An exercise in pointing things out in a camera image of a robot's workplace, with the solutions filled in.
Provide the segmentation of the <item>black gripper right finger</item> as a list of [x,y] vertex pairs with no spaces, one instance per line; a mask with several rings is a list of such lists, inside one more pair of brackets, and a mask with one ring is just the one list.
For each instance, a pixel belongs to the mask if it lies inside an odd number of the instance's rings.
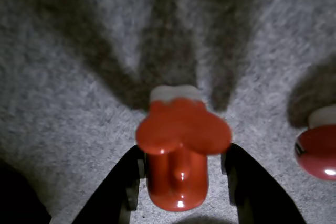
[[287,192],[239,145],[222,153],[222,174],[239,223],[305,223]]

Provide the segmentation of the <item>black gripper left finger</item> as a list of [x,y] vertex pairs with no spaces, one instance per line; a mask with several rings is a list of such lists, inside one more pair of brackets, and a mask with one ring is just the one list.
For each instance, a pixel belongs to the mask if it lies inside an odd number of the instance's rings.
[[73,223],[129,223],[145,177],[145,153],[133,146],[117,162]]

